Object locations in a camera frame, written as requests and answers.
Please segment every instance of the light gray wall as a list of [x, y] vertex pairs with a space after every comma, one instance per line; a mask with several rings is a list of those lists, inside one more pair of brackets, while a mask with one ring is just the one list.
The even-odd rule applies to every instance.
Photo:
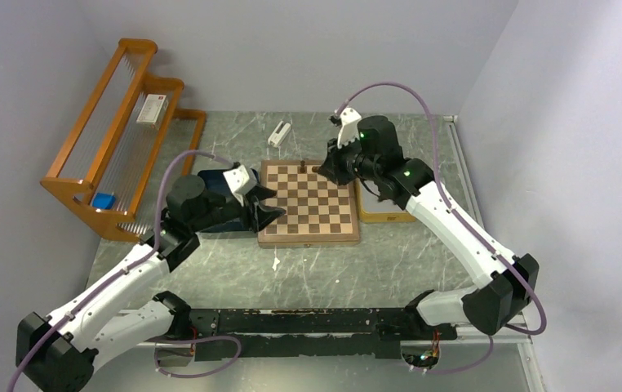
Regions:
[[97, 236], [38, 182], [108, 59], [75, 2], [0, 1], [0, 391], [18, 322], [89, 273]]
[[[99, 40], [153, 39], [158, 74], [183, 78], [183, 105], [327, 111], [371, 82], [404, 82], [436, 114], [457, 113], [517, 0], [79, 0]], [[400, 91], [363, 112], [418, 113]]]
[[540, 262], [549, 391], [622, 390], [622, 2], [521, 1], [458, 127], [487, 228]]

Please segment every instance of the cable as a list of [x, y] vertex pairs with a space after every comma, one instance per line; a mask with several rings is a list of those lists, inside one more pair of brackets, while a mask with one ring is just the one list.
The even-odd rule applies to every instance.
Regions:
[[[194, 339], [198, 339], [198, 331], [196, 330], [196, 327], [194, 327], [192, 325], [191, 326], [191, 331], [193, 331], [193, 338]], [[189, 352], [191, 353], [191, 356], [194, 356], [196, 354], [196, 344], [195, 343], [191, 343], [191, 348], [189, 349]]]
[[359, 178], [359, 183], [362, 184], [362, 186], [364, 187], [364, 189], [367, 190], [368, 193], [373, 194], [374, 196], [376, 196], [376, 198], [380, 199], [380, 196], [378, 194], [376, 194], [373, 190], [369, 189], [369, 186], [366, 182], [364, 182], [363, 178]]
[[176, 350], [169, 350], [169, 349], [160, 349], [163, 353], [168, 353], [168, 354], [172, 354], [172, 355], [176, 355], [177, 357], [188, 357], [188, 358], [193, 358], [193, 354], [184, 354], [184, 353], [180, 353], [179, 351]]
[[[161, 212], [162, 212], [162, 203], [165, 197], [164, 192], [165, 192], [165, 188], [167, 187], [167, 180], [169, 179], [169, 175], [171, 174], [171, 172], [174, 170], [174, 167], [176, 167], [176, 164], [179, 163], [181, 159], [187, 156], [192, 156], [192, 155], [200, 155], [203, 157], [207, 157], [216, 162], [223, 163], [224, 165], [228, 167], [233, 166], [233, 164], [227, 159], [224, 159], [214, 154], [210, 154], [205, 151], [200, 151], [197, 149], [190, 149], [190, 150], [184, 151], [183, 153], [177, 155], [176, 158], [174, 158], [171, 161], [171, 163], [167, 167], [167, 170], [164, 172], [164, 176], [162, 176], [162, 181], [160, 182], [159, 191], [158, 191], [157, 205], [155, 206], [155, 222], [153, 226], [154, 232], [155, 232], [155, 244], [153, 245], [153, 248], [150, 250], [150, 252], [148, 252], [145, 256], [141, 257], [140, 259], [136, 261], [133, 261], [127, 266], [129, 271], [133, 270], [138, 265], [141, 265], [144, 262], [146, 262], [159, 249], [160, 231], [161, 231], [160, 230], [160, 218], [161, 218]], [[46, 343], [49, 340], [49, 338], [51, 337], [51, 335], [54, 334], [54, 332], [57, 332], [61, 328], [63, 328], [66, 325], [66, 323], [68, 323], [68, 321], [73, 316], [75, 316], [75, 314], [77, 314], [80, 310], [82, 310], [82, 308], [87, 306], [87, 304], [89, 304], [92, 300], [94, 300], [105, 288], [109, 287], [114, 281], [116, 281], [118, 278], [120, 278], [124, 274], [125, 272], [123, 270], [119, 270], [117, 271], [116, 274], [109, 276], [105, 281], [103, 281], [94, 290], [92, 290], [89, 294], [87, 294], [85, 298], [80, 300], [78, 304], [75, 305], [75, 307], [71, 309], [71, 311], [69, 312], [70, 314], [66, 314], [56, 324], [52, 325], [49, 331], [47, 331], [47, 333], [42, 335], [42, 338], [39, 339], [39, 341], [37, 341], [37, 343], [33, 345], [32, 349], [30, 349], [30, 351], [25, 355], [23, 360], [20, 361], [20, 365], [18, 365], [18, 367], [16, 368], [16, 371], [13, 373], [13, 376], [11, 376], [11, 379], [8, 381], [8, 387], [6, 388], [6, 391], [14, 392], [16, 383], [18, 382], [20, 375], [23, 374], [24, 369], [30, 363], [30, 361], [32, 360], [32, 357], [39, 351], [39, 349], [44, 345], [44, 343]]]
[[[441, 183], [441, 170], [438, 166], [438, 133], [437, 133], [437, 128], [436, 128], [436, 124], [433, 118], [433, 115], [431, 114], [431, 112], [429, 111], [429, 107], [426, 105], [426, 102], [424, 102], [424, 100], [422, 99], [422, 97], [413, 89], [409, 88], [408, 86], [398, 83], [398, 82], [378, 82], [378, 83], [373, 83], [370, 84], [364, 88], [362, 88], [361, 90], [355, 92], [352, 96], [350, 96], [345, 102], [342, 103], [342, 105], [340, 105], [340, 107], [335, 111], [335, 115], [336, 116], [340, 116], [342, 114], [342, 111], [347, 107], [347, 105], [349, 105], [349, 102], [351, 102], [354, 98], [356, 98], [359, 94], [363, 93], [366, 90], [369, 90], [373, 87], [378, 87], [378, 86], [391, 86], [391, 87], [397, 87], [400, 88], [404, 91], [407, 91], [408, 93], [410, 93], [413, 97], [415, 97], [415, 99], [417, 99], [417, 101], [420, 103], [422, 110], [424, 111], [424, 115], [426, 116], [426, 118], [429, 120], [429, 125], [431, 126], [431, 141], [432, 141], [432, 151], [433, 151], [433, 177], [434, 180], [436, 181], [436, 187], [438, 189], [438, 194], [441, 195], [441, 199], [443, 200], [443, 202], [446, 204], [446, 207], [448, 207], [449, 210], [451, 210], [451, 213], [453, 214], [453, 216], [489, 251], [491, 252], [491, 254], [496, 254], [496, 249], [488, 242], [484, 239], [484, 237], [482, 237], [476, 230], [474, 227], [472, 227], [464, 218], [463, 216], [460, 214], [460, 212], [458, 210], [453, 210], [452, 209], [452, 203], [451, 201], [448, 199], [448, 197], [446, 196], [446, 192], [443, 190], [443, 185]], [[547, 327], [547, 316], [546, 316], [546, 312], [544, 311], [544, 307], [542, 306], [542, 303], [540, 301], [540, 298], [537, 296], [537, 294], [535, 293], [535, 291], [532, 289], [532, 287], [530, 286], [530, 284], [523, 278], [522, 275], [520, 275], [520, 273], [513, 267], [513, 265], [505, 259], [505, 257], [503, 257], [502, 255], [498, 255], [496, 257], [501, 264], [503, 264], [505, 266], [505, 268], [511, 272], [511, 274], [513, 274], [513, 276], [515, 277], [515, 279], [518, 280], [518, 282], [520, 282], [520, 284], [522, 285], [523, 288], [525, 288], [525, 292], [527, 293], [527, 295], [530, 296], [530, 298], [532, 299], [532, 301], [535, 303], [535, 306], [537, 308], [537, 310], [540, 312], [540, 327], [537, 328], [536, 330], [527, 330], [524, 328], [520, 328], [520, 327], [516, 327], [514, 325], [510, 325], [510, 324], [506, 324], [506, 327], [509, 329], [512, 329], [516, 332], [521, 332], [521, 333], [525, 333], [527, 335], [539, 335], [540, 333], [544, 332], [544, 330]], [[459, 369], [452, 369], [450, 371], [444, 371], [444, 372], [448, 372], [448, 373], [437, 373], [434, 371], [431, 371], [431, 373], [435, 373], [435, 374], [450, 374], [453, 372], [461, 372], [463, 370], [468, 370], [470, 368], [473, 368], [474, 366], [477, 366], [478, 364], [482, 363], [485, 359], [487, 359], [489, 357], [489, 355], [491, 355], [491, 351], [493, 350], [493, 345], [494, 345], [494, 341], [491, 339], [491, 337], [489, 336], [490, 339], [490, 349], [486, 352], [486, 354], [484, 355], [484, 357], [482, 357], [481, 359], [475, 361], [472, 366], [468, 365], [465, 367], [460, 367]]]
[[242, 354], [242, 342], [234, 336], [222, 335], [222, 336], [202, 337], [200, 339], [192, 339], [190, 341], [162, 341], [162, 342], [172, 343], [175, 345], [178, 345], [178, 344], [185, 345], [185, 344], [205, 343], [208, 341], [233, 341], [237, 345], [237, 352], [236, 354], [234, 354], [234, 356], [229, 361], [227, 361], [227, 363], [218, 367], [217, 369], [210, 370], [209, 372], [198, 373], [198, 374], [177, 374], [177, 373], [168, 372], [159, 366], [158, 351], [157, 351], [157, 348], [155, 348], [155, 354], [153, 356], [155, 360], [155, 371], [160, 372], [161, 374], [165, 376], [174, 377], [174, 378], [201, 378], [201, 377], [213, 375], [217, 372], [222, 372], [226, 368], [229, 368], [230, 366], [232, 366], [234, 362], [237, 361], [237, 359], [239, 358], [239, 355]]
[[454, 373], [460, 373], [460, 372], [465, 372], [468, 371], [471, 368], [475, 368], [479, 365], [481, 365], [484, 361], [486, 361], [487, 359], [489, 359], [489, 357], [491, 357], [491, 353], [494, 352], [494, 338], [492, 338], [491, 336], [486, 336], [489, 338], [489, 348], [486, 349], [486, 353], [484, 353], [484, 355], [470, 363], [461, 367], [455, 367], [452, 369], [443, 369], [443, 370], [428, 370], [426, 371], [427, 374], [438, 374], [438, 375], [446, 375], [446, 374], [454, 374]]

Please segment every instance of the marble table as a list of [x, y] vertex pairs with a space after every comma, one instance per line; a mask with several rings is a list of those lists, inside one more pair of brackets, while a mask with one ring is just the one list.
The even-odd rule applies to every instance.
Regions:
[[[405, 155], [432, 162], [428, 122], [419, 115], [388, 115]], [[337, 134], [327, 113], [213, 112], [200, 149], [255, 169], [262, 159], [323, 159], [326, 142]], [[280, 149], [266, 141], [280, 120], [292, 132]], [[463, 173], [446, 123], [439, 119], [442, 178], [455, 200], [472, 212]], [[193, 124], [174, 121], [146, 192], [156, 198], [169, 162], [188, 146]], [[218, 168], [197, 158], [193, 171]], [[139, 293], [128, 308], [142, 306], [157, 292], [170, 290], [193, 308], [392, 307], [404, 306], [428, 289], [450, 290], [471, 284], [452, 253], [421, 223], [360, 224], [361, 242], [351, 247], [262, 249], [254, 234], [202, 234], [201, 247], [173, 274]], [[132, 244], [102, 241], [88, 285], [109, 271]], [[281, 262], [273, 269], [275, 258]]]

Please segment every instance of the wooden chessboard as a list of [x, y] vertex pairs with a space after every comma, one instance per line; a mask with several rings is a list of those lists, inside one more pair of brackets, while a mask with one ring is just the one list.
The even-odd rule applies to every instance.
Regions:
[[354, 245], [359, 242], [354, 187], [313, 172], [322, 161], [263, 161], [260, 183], [278, 195], [264, 201], [287, 214], [258, 233], [261, 247]]

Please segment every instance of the orange wooden shelf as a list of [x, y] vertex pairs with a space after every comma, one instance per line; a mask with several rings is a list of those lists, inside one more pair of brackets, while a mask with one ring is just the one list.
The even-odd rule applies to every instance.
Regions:
[[[162, 142], [173, 118], [195, 119], [189, 148], [198, 147], [206, 113], [177, 107], [184, 83], [148, 72], [157, 52], [155, 42], [123, 38], [95, 90], [40, 184], [102, 238], [137, 242], [139, 233], [124, 229], [148, 186]], [[154, 129], [136, 124], [145, 96], [165, 94], [169, 100]], [[189, 173], [193, 159], [184, 164]], [[112, 209], [91, 205], [95, 194], [117, 189]]]

